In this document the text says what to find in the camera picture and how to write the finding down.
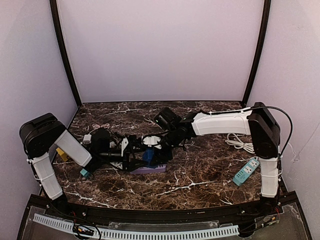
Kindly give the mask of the teal charger plug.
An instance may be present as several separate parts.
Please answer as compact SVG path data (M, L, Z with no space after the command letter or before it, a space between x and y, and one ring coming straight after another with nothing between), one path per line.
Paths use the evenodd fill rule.
M87 170L84 169L84 168L80 171L80 174L81 174L85 179L90 178L90 176L92 175L89 171L87 171Z

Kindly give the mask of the dark blue cube socket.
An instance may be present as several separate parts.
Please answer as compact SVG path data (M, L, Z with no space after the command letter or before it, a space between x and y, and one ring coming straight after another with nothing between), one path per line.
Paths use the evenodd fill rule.
M146 162L146 167L155 169L159 165L159 156L154 147L149 147L146 149L142 155L142 160Z

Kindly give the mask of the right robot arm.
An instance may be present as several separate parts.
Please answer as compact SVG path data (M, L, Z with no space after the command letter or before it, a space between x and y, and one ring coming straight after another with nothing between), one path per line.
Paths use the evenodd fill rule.
M153 119L164 133L146 135L141 141L148 148L154 148L154 154L165 154L198 136L250 136L253 153L260 164L261 197L273 199L278 195L281 160L287 144L281 145L281 129L271 110L286 114L262 102L237 110L193 111L184 117L165 107Z

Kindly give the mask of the purple power strip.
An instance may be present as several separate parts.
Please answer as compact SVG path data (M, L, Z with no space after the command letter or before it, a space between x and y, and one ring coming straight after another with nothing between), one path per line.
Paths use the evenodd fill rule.
M146 161L136 160L132 162L126 160L111 160L108 165L118 169L120 171L130 174L152 174L152 173L164 173L166 171L166 165L160 164L156 167L150 167Z

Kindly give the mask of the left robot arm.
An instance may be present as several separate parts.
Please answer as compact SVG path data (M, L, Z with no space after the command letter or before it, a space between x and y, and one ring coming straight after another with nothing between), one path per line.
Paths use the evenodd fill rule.
M74 162L89 174L104 164L123 162L125 171L133 171L134 165L129 163L129 154L133 147L127 137L121 141L121 148L97 152L96 143L90 150L86 149L52 113L46 113L24 123L19 136L23 149L27 155L27 162L31 164L33 172L38 176L46 196L55 201L64 195L50 159L50 148L53 145L64 151Z

